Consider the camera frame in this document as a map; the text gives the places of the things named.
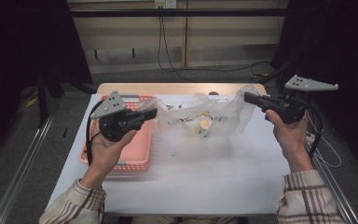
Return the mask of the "metal floor rail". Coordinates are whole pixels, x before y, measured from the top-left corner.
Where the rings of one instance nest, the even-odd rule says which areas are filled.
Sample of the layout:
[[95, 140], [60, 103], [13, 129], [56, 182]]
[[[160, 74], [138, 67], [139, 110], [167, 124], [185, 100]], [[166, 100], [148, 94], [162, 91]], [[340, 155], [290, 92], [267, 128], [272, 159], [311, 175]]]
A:
[[0, 224], [6, 224], [8, 215], [19, 197], [23, 183], [34, 164], [36, 155], [43, 144], [57, 110], [57, 107], [52, 108], [44, 118], [44, 121], [35, 129], [32, 142], [27, 147], [21, 160], [21, 164], [18, 166], [16, 173], [13, 175], [7, 189], [0, 199]]
[[[309, 126], [308, 126], [306, 134], [313, 133], [315, 135], [315, 141], [312, 144], [308, 143], [307, 139], [306, 139], [306, 150], [310, 157], [310, 161], [313, 165], [313, 157], [315, 155], [315, 151], [316, 151], [316, 148], [320, 142], [320, 139], [322, 138], [322, 132], [323, 132], [324, 128], [323, 128], [323, 124], [321, 122], [320, 115], [318, 114], [318, 112], [315, 111], [315, 109], [312, 105], [310, 105], [310, 108], [308, 108], [305, 111], [304, 115], [306, 115], [309, 119]], [[349, 218], [348, 218], [348, 216], [345, 215], [344, 204], [340, 200], [343, 197], [343, 194], [339, 192], [339, 187], [334, 186], [332, 184], [333, 179], [330, 177], [327, 177], [323, 171], [318, 170], [315, 167], [314, 167], [314, 169], [319, 172], [325, 185], [330, 189], [332, 196], [334, 198], [334, 201], [336, 203], [336, 206], [337, 206], [337, 211], [340, 214], [340, 216], [343, 218], [345, 224], [347, 224], [347, 221], [349, 220]]]

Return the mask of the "white wall socket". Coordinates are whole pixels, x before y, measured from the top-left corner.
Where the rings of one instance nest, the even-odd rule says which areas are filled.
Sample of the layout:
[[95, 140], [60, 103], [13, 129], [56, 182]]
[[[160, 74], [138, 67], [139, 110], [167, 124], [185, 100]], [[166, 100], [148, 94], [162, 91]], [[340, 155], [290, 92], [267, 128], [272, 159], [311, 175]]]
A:
[[177, 8], [176, 0], [154, 0], [155, 8]]

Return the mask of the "person's left hand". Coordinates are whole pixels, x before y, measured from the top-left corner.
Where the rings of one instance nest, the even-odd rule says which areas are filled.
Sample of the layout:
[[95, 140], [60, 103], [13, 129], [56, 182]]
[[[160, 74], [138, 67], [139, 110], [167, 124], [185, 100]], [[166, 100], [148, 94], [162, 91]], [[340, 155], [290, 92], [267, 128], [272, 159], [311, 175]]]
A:
[[100, 133], [99, 121], [94, 122], [91, 132], [91, 155], [92, 162], [84, 179], [104, 179], [118, 163], [121, 152], [137, 134], [135, 130], [126, 133], [118, 142], [111, 142]]

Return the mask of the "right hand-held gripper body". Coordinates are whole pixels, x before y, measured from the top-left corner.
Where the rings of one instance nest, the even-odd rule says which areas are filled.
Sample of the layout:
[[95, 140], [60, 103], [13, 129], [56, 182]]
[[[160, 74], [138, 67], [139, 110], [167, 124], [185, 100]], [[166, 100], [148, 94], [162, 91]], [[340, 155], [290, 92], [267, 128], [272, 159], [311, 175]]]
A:
[[294, 75], [284, 84], [284, 92], [277, 96], [262, 96], [263, 112], [275, 111], [285, 124], [299, 122], [310, 108], [308, 94], [312, 91], [337, 91], [338, 84], [329, 84]]

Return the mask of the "black metal stand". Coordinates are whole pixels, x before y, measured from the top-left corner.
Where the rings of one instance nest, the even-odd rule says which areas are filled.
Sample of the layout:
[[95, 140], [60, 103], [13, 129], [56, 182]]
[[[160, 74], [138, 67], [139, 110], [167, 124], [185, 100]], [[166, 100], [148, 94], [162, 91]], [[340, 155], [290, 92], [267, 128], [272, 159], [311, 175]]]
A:
[[48, 102], [46, 91], [53, 98], [62, 98], [64, 90], [60, 84], [60, 78], [56, 73], [41, 71], [36, 76], [37, 98], [39, 101], [39, 124], [41, 128], [48, 119]]

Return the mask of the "clear plastic bag yellow smiley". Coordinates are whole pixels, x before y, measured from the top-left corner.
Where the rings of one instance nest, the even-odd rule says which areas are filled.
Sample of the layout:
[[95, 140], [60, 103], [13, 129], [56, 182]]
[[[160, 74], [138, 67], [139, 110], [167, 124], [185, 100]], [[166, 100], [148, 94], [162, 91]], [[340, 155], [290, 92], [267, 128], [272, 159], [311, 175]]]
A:
[[[161, 130], [181, 126], [190, 136], [230, 136], [235, 132], [242, 133], [253, 115], [255, 106], [244, 101], [246, 91], [259, 95], [254, 86], [245, 86], [232, 98], [195, 93], [188, 100], [181, 97], [175, 101], [154, 96], [152, 102], [158, 110], [157, 119]], [[193, 122], [197, 118], [209, 118], [213, 122], [203, 136], [193, 131]]]

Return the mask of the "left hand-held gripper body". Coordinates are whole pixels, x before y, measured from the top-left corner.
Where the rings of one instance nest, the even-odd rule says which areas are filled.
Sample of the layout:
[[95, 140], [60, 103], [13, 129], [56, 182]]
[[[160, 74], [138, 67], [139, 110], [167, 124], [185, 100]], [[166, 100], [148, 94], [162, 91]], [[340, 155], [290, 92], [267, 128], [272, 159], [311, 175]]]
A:
[[99, 121], [100, 131], [104, 138], [118, 142], [130, 130], [130, 117], [134, 114], [121, 98], [118, 91], [112, 91], [91, 112], [90, 118]]

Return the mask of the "pink perforated plastic basket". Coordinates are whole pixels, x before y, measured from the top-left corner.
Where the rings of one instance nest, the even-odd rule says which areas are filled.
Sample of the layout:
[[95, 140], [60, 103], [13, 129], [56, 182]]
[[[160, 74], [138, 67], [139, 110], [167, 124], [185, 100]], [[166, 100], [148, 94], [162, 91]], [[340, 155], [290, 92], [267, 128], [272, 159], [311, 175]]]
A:
[[[131, 111], [146, 111], [155, 108], [153, 106], [153, 95], [120, 95], [123, 101], [126, 103], [127, 108]], [[103, 95], [101, 100], [104, 100], [107, 96]], [[100, 104], [98, 102], [91, 112]], [[87, 165], [90, 164], [88, 155], [90, 152], [90, 142], [92, 140], [91, 132], [94, 127], [94, 122], [97, 119], [91, 119], [90, 114], [87, 119], [86, 140], [81, 152], [79, 154], [79, 160]], [[132, 141], [124, 147], [121, 152], [120, 159], [117, 165], [113, 168], [113, 173], [118, 172], [144, 172], [148, 169], [149, 154], [150, 154], [150, 142], [151, 133], [149, 131], [151, 119], [145, 119], [145, 123], [142, 128], [137, 131], [137, 134]]]

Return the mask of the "person's right hand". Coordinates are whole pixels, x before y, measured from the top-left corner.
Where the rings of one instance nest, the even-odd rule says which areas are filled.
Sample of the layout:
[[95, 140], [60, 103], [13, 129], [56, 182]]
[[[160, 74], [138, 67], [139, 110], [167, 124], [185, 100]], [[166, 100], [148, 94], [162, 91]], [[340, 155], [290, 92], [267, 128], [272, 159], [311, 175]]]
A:
[[294, 157], [307, 156], [306, 132], [309, 119], [306, 115], [299, 122], [285, 124], [273, 110], [266, 111], [268, 120], [274, 125], [273, 134], [282, 148], [282, 154], [290, 160]]

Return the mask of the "black curtain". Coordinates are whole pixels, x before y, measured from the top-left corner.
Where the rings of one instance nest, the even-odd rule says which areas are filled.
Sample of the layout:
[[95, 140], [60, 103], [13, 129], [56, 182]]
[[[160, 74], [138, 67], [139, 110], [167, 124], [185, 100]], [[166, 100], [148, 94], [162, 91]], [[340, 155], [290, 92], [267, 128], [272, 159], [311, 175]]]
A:
[[284, 19], [271, 64], [338, 84], [315, 100], [358, 160], [358, 0], [289, 0], [287, 7], [295, 13]]
[[0, 0], [0, 141], [21, 92], [44, 82], [54, 96], [61, 82], [91, 83], [68, 0]]

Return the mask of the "black horizontal bar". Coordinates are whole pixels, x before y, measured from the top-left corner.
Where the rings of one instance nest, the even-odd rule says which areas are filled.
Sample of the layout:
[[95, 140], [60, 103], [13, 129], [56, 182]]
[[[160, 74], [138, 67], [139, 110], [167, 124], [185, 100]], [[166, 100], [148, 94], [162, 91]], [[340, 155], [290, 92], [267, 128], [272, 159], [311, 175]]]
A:
[[177, 8], [177, 9], [94, 9], [71, 10], [77, 18], [91, 17], [275, 17], [286, 16], [290, 10], [281, 8]]

